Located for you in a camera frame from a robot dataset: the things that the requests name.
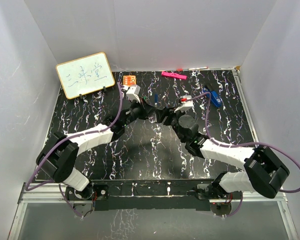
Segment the white pen blue end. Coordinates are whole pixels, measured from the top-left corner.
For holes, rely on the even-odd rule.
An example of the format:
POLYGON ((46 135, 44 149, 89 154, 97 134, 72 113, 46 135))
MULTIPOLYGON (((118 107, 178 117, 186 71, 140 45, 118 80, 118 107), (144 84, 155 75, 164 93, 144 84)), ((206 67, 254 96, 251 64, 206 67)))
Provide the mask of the white pen blue end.
POLYGON ((158 106, 158 94, 154 95, 154 106, 157 107, 158 106))

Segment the white pen red end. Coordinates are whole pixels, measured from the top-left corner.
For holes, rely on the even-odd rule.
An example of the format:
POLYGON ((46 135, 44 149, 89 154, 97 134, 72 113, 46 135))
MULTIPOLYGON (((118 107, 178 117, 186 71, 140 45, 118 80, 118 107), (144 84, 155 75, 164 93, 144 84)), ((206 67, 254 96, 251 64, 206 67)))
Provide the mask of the white pen red end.
POLYGON ((202 67, 193 67, 193 68, 177 68, 176 71, 201 71, 201 70, 207 70, 209 69, 208 66, 202 66, 202 67))

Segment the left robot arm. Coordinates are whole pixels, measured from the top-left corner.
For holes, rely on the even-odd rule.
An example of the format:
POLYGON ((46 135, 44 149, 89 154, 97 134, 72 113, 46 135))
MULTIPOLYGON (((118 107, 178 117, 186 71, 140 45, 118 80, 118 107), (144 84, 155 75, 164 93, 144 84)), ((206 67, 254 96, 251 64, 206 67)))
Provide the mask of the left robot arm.
POLYGON ((106 118, 97 126, 90 129, 63 134, 55 132, 47 141, 43 150, 36 159, 39 165, 47 153, 60 141, 72 137, 59 145, 41 166, 55 183, 63 183, 75 192, 82 200, 87 200, 93 195, 93 185, 88 177, 75 168, 77 157, 83 152, 94 147, 116 141, 125 133, 125 127, 137 119, 147 120, 156 108, 145 100, 133 100, 130 107, 120 111, 118 119, 113 115, 106 118))

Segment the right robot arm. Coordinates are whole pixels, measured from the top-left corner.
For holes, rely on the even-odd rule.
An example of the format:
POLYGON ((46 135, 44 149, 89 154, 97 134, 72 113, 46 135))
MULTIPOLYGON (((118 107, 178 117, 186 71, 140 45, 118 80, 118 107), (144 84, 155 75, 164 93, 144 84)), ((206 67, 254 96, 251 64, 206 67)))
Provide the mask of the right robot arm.
POLYGON ((195 119, 175 108, 153 110, 157 123, 170 126, 185 149, 194 157, 217 160, 240 169, 224 171, 202 190, 203 194, 225 198, 233 192, 257 192, 273 199, 290 171, 268 146, 226 147, 199 132, 195 119))

